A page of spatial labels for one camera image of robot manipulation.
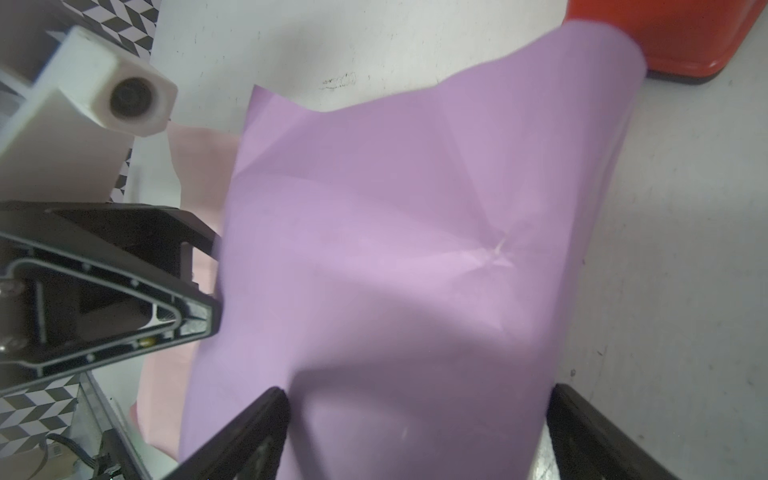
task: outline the purple fabric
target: purple fabric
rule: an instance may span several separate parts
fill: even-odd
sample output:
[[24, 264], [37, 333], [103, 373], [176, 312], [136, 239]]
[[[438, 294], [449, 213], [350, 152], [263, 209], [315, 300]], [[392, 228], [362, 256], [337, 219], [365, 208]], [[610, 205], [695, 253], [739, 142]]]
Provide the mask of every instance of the purple fabric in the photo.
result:
[[260, 88], [186, 458], [270, 386], [278, 478], [524, 478], [640, 49], [570, 22], [434, 88], [317, 113]]

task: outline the orange bin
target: orange bin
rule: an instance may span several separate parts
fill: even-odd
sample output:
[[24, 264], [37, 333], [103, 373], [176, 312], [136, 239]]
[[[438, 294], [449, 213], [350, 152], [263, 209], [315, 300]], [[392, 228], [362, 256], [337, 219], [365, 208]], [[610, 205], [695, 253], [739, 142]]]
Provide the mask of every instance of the orange bin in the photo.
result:
[[565, 21], [597, 20], [640, 44], [648, 68], [704, 83], [725, 67], [768, 0], [569, 0]]

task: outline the camera lens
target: camera lens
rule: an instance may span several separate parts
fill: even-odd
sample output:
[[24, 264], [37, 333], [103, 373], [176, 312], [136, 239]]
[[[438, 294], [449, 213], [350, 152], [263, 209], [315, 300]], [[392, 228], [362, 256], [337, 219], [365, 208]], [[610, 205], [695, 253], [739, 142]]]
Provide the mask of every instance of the camera lens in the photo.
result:
[[112, 91], [109, 106], [116, 117], [135, 118], [149, 111], [152, 90], [143, 78], [123, 80]]

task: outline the pink fabric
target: pink fabric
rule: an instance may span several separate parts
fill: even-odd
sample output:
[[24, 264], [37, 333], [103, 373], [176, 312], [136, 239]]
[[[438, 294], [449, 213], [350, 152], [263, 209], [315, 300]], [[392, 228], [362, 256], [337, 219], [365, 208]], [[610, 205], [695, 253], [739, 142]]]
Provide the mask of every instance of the pink fabric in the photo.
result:
[[524, 478], [645, 74], [569, 22], [434, 88], [317, 113], [256, 88], [186, 458], [270, 386], [278, 478]]
[[[168, 124], [167, 134], [170, 157], [181, 183], [181, 208], [220, 233], [240, 137], [173, 122]], [[217, 268], [215, 260], [194, 251], [192, 272], [201, 291], [214, 292]], [[194, 342], [147, 355], [136, 405], [131, 410], [144, 441], [174, 459], [178, 459], [181, 413], [196, 352]]]

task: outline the screw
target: screw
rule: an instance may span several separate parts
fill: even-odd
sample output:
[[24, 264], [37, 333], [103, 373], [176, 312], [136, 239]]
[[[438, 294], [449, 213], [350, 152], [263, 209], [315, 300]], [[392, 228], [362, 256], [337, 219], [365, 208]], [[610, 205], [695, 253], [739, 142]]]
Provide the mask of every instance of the screw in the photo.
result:
[[0, 280], [0, 298], [19, 296], [24, 292], [24, 282], [15, 278]]

